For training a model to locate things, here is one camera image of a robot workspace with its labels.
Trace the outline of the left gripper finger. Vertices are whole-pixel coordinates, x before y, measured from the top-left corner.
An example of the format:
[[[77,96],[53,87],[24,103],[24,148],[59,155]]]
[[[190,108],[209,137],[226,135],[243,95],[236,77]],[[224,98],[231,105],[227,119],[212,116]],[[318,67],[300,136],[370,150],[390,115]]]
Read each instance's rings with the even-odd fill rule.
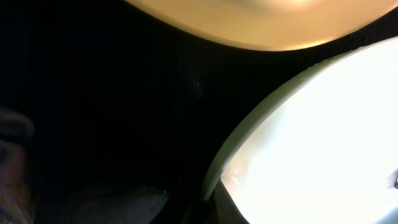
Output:
[[[150,224],[169,196],[164,190],[139,185],[91,185],[69,199],[68,224]]]

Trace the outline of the orange green sponge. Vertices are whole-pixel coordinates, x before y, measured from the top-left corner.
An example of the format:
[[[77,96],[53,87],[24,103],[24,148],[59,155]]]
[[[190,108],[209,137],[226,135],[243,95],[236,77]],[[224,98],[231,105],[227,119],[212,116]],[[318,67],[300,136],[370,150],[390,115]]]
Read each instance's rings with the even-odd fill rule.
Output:
[[[27,149],[34,125],[25,115],[1,109],[1,223],[33,224]]]

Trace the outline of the mint green plate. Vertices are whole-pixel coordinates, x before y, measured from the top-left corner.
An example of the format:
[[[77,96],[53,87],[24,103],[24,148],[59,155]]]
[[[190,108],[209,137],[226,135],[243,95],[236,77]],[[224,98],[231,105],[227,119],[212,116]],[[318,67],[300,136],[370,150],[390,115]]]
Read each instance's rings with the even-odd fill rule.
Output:
[[[249,223],[397,222],[397,39],[324,60],[261,101],[220,147],[201,196]]]

